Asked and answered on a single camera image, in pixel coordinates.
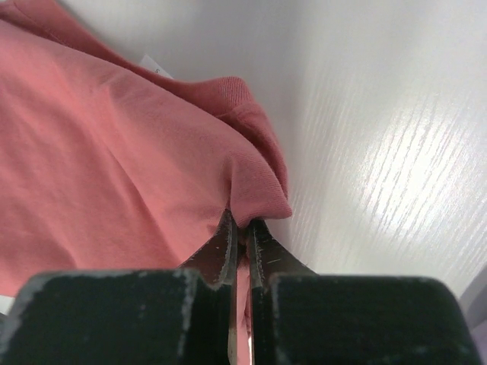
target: folded garment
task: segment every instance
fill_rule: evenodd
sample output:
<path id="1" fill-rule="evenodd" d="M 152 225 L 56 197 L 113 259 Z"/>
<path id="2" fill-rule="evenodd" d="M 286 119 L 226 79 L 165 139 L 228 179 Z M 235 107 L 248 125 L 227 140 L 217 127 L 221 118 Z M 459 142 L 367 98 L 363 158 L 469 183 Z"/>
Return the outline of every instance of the folded garment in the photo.
<path id="1" fill-rule="evenodd" d="M 161 77 L 53 0 L 1 3 L 0 47 L 0 294 L 45 270 L 174 268 L 225 208 L 241 227 L 291 215 L 276 136 L 241 79 Z M 248 363 L 245 263 L 238 278 Z"/>

